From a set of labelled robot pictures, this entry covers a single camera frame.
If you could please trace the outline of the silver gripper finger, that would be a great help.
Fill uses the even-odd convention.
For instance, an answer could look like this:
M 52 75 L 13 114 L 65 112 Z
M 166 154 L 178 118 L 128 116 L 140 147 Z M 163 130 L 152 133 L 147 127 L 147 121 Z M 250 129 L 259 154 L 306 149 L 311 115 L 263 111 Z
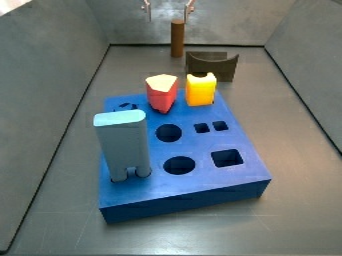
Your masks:
M 188 16 L 195 10 L 195 7 L 194 7 L 195 1 L 196 0 L 188 0 L 188 2 L 184 5 L 184 22 L 188 21 Z
M 152 16 L 151 16 L 151 2 L 150 0 L 142 0 L 143 4 L 142 4 L 142 10 L 146 12 L 147 14 L 147 20 L 148 22 L 151 22 L 152 20 Z

